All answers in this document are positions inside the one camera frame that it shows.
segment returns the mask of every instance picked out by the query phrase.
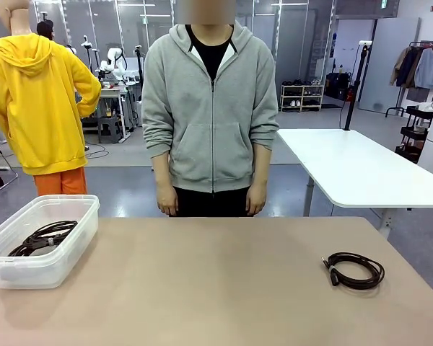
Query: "hoodie zipper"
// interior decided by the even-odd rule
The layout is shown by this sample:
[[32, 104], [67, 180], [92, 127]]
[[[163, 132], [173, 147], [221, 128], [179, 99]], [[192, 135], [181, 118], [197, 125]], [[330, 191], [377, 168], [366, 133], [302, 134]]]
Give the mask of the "hoodie zipper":
[[215, 160], [214, 160], [214, 91], [215, 91], [215, 81], [220, 77], [223, 70], [225, 70], [231, 63], [236, 59], [237, 54], [234, 54], [231, 58], [228, 59], [228, 61], [221, 67], [216, 73], [215, 80], [211, 80], [211, 77], [209, 75], [209, 72], [207, 72], [204, 63], [199, 62], [199, 60], [191, 53], [188, 52], [188, 56], [191, 57], [191, 60], [193, 60], [200, 68], [201, 70], [208, 76], [210, 79], [210, 86], [211, 86], [211, 195], [214, 198], [215, 194]]
[[215, 155], [214, 155], [214, 93], [215, 81], [211, 81], [211, 196], [215, 193]]

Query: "hoodie pocket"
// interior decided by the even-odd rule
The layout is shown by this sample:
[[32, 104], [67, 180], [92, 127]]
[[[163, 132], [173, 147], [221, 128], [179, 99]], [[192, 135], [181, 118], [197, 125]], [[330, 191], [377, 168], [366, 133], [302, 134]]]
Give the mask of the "hoodie pocket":
[[170, 172], [188, 181], [211, 180], [211, 127], [188, 125], [170, 153]]
[[239, 123], [215, 125], [215, 179], [242, 179], [253, 173], [253, 150]]

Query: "beige tabletop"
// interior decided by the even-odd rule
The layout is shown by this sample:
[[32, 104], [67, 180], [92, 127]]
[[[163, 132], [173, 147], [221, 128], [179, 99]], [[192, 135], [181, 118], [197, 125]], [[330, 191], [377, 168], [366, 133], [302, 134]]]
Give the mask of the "beige tabletop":
[[[380, 287], [332, 287], [338, 251], [381, 262]], [[8, 345], [427, 346], [433, 291], [360, 218], [101, 219], [62, 286], [0, 290]]]

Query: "gray zip-up hoodie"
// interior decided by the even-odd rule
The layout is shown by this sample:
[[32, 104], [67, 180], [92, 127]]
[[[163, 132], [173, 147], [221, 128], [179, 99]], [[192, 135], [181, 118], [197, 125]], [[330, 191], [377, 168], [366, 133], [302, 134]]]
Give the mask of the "gray zip-up hoodie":
[[182, 189], [250, 186], [253, 144], [271, 149], [279, 128], [271, 52], [237, 22], [214, 82], [184, 25], [155, 41], [146, 56], [142, 100], [151, 157], [170, 151], [172, 183]]

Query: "orange pants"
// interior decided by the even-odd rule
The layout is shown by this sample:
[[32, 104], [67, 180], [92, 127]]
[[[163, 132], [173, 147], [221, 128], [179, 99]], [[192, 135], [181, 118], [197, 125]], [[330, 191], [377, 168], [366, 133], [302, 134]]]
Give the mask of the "orange pants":
[[34, 181], [39, 196], [87, 194], [84, 167], [59, 173], [35, 175]]

